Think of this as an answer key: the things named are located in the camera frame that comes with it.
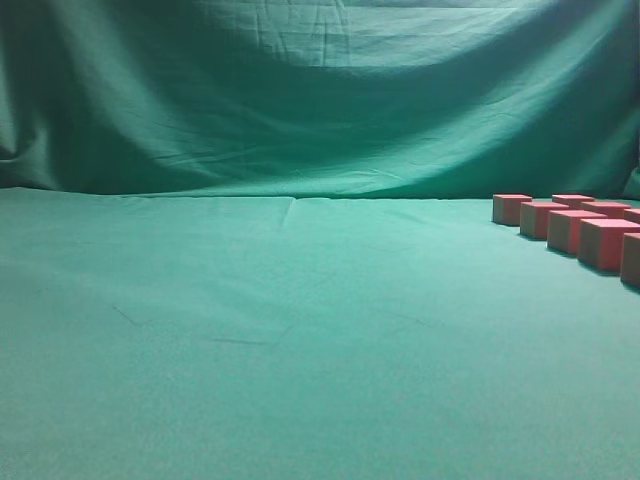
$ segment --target green fabric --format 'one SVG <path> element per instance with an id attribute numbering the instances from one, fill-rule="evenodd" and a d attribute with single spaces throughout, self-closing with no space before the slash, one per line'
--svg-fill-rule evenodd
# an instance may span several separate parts
<path id="1" fill-rule="evenodd" d="M 0 192 L 0 478 L 636 478 L 640 295 L 490 217 Z"/>
<path id="2" fill-rule="evenodd" d="M 0 186 L 616 197 L 637 166 L 636 1 L 0 9 Z"/>

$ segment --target green cloth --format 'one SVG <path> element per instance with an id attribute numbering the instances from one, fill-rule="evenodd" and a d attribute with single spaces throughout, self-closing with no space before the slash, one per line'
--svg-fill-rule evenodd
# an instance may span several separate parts
<path id="1" fill-rule="evenodd" d="M 636 478 L 640 295 L 490 218 L 0 192 L 0 478 Z"/>
<path id="2" fill-rule="evenodd" d="M 640 198 L 632 0 L 3 0 L 0 186 Z"/>

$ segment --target foam block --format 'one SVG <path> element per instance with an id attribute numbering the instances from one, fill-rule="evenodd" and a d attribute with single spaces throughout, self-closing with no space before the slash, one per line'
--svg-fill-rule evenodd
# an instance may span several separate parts
<path id="1" fill-rule="evenodd" d="M 578 253 L 580 245 L 580 220 L 585 218 L 607 218 L 588 210 L 555 210 L 549 213 L 547 246 L 570 255 Z"/>
<path id="2" fill-rule="evenodd" d="M 582 210 L 602 213 L 610 218 L 624 218 L 624 211 L 631 208 L 631 205 L 620 202 L 582 202 Z"/>
<path id="3" fill-rule="evenodd" d="M 503 225 L 517 227 L 520 225 L 520 206 L 533 198 L 528 195 L 494 195 L 493 221 Z"/>
<path id="4" fill-rule="evenodd" d="M 640 288 L 640 233 L 627 233 L 624 236 L 620 279 Z"/>
<path id="5" fill-rule="evenodd" d="M 569 205 L 574 210 L 580 210 L 582 202 L 593 202 L 595 198 L 586 195 L 554 195 L 551 200 L 555 203 Z"/>
<path id="6" fill-rule="evenodd" d="M 520 208 L 520 233 L 536 240 L 545 240 L 549 230 L 549 212 L 569 210 L 568 205 L 555 202 L 528 202 Z"/>
<path id="7" fill-rule="evenodd" d="M 640 225 L 615 218 L 581 220 L 578 259 L 598 270 L 619 271 L 625 233 L 640 233 Z"/>
<path id="8" fill-rule="evenodd" d="M 640 223 L 640 208 L 630 208 L 624 211 L 624 219 L 630 222 Z"/>

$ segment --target block side face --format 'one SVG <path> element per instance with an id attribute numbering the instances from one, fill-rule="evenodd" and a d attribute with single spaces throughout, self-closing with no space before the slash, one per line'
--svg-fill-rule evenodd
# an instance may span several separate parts
<path id="1" fill-rule="evenodd" d="M 520 209 L 522 208 L 520 200 L 508 200 L 504 205 L 504 222 L 507 225 L 520 225 Z"/>
<path id="2" fill-rule="evenodd" d="M 549 248 L 569 253 L 570 223 L 568 217 L 554 214 L 549 216 L 549 230 L 547 232 L 547 246 Z"/>
<path id="3" fill-rule="evenodd" d="M 622 245 L 620 279 L 640 288 L 640 235 L 625 235 Z"/>
<path id="4" fill-rule="evenodd" d="M 504 201 L 497 195 L 493 196 L 493 215 L 491 220 L 495 223 L 502 223 L 504 221 Z"/>
<path id="5" fill-rule="evenodd" d="M 594 268 L 599 268 L 601 228 L 588 222 L 580 222 L 580 243 L 578 260 Z"/>
<path id="6" fill-rule="evenodd" d="M 546 240 L 549 231 L 549 213 L 550 210 L 539 209 L 536 212 L 536 227 L 534 237 L 537 240 Z"/>
<path id="7" fill-rule="evenodd" d="M 598 268 L 609 272 L 619 271 L 622 263 L 624 231 L 605 229 L 601 233 L 601 239 Z"/>
<path id="8" fill-rule="evenodd" d="M 624 219 L 634 223 L 640 223 L 640 209 L 630 208 L 624 211 Z"/>
<path id="9" fill-rule="evenodd" d="M 578 247 L 580 245 L 580 231 L 582 226 L 582 219 L 571 218 L 569 219 L 569 248 L 568 253 L 571 255 L 577 255 Z"/>
<path id="10" fill-rule="evenodd" d="M 527 237 L 533 237 L 536 229 L 536 210 L 522 205 L 520 209 L 520 233 Z"/>

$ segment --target block top face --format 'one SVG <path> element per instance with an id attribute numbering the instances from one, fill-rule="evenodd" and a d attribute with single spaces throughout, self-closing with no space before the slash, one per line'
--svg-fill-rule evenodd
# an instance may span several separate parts
<path id="1" fill-rule="evenodd" d="M 591 212 L 589 210 L 559 210 L 552 212 L 552 214 L 572 218 L 607 218 L 603 213 Z"/>
<path id="2" fill-rule="evenodd" d="M 503 198 L 505 200 L 533 200 L 530 196 L 528 195 L 520 195 L 520 194 L 511 194 L 511 193 L 507 193 L 507 194 L 495 194 L 493 196 L 493 198 Z"/>
<path id="3" fill-rule="evenodd" d="M 592 202 L 595 200 L 593 197 L 587 197 L 586 195 L 554 195 L 553 198 L 560 200 L 584 200 L 585 202 Z"/>
<path id="4" fill-rule="evenodd" d="M 566 210 L 569 208 L 569 206 L 565 205 L 564 203 L 555 203 L 555 202 L 529 202 L 526 204 L 526 206 L 533 207 L 533 208 L 548 208 L 552 210 L 553 209 Z"/>
<path id="5" fill-rule="evenodd" d="M 593 207 L 603 207 L 603 208 L 631 208 L 631 205 L 627 205 L 626 203 L 620 202 L 584 202 Z"/>
<path id="6" fill-rule="evenodd" d="M 594 218 L 583 220 L 583 222 L 600 228 L 634 228 L 640 230 L 640 225 L 637 223 L 617 218 Z"/>

